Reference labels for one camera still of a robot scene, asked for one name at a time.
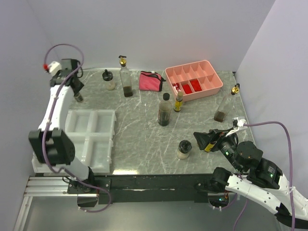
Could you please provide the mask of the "small yellow label bottle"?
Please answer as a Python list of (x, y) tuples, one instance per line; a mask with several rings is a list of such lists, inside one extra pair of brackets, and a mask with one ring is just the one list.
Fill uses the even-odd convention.
[(216, 145), (216, 141), (210, 142), (204, 149), (205, 152), (209, 153), (211, 152), (212, 148)]

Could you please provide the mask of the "spice jar black lid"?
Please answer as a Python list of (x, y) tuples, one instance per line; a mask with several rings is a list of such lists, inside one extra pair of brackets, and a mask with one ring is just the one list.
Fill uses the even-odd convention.
[(77, 93), (74, 95), (74, 99), (76, 100), (76, 102), (81, 103), (83, 102), (83, 97), (81, 95), (81, 93)]

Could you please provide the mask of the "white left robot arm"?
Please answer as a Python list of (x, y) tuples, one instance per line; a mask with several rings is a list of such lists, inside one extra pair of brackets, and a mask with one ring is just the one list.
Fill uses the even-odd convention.
[(72, 99), (82, 101), (79, 92), (84, 87), (80, 81), (83, 70), (77, 70), (80, 65), (77, 59), (62, 59), (44, 65), (51, 75), (49, 103), (41, 124), (29, 133), (28, 139), (33, 149), (35, 172), (64, 171), (71, 177), (69, 184), (84, 193), (91, 193), (96, 189), (93, 171), (77, 158), (77, 149), (64, 131)]

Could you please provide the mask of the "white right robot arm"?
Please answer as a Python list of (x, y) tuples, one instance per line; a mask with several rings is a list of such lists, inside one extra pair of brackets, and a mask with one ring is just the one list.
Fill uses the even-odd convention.
[(282, 170), (263, 158), (263, 151), (253, 142), (239, 142), (237, 134), (230, 132), (230, 129), (214, 129), (208, 133), (193, 134), (200, 150), (220, 151), (236, 173), (246, 174), (241, 179), (236, 173), (217, 167), (210, 180), (201, 184), (204, 191), (218, 193), (227, 190), (237, 193), (266, 208), (280, 223), (296, 229), (307, 229), (307, 198), (291, 188)]

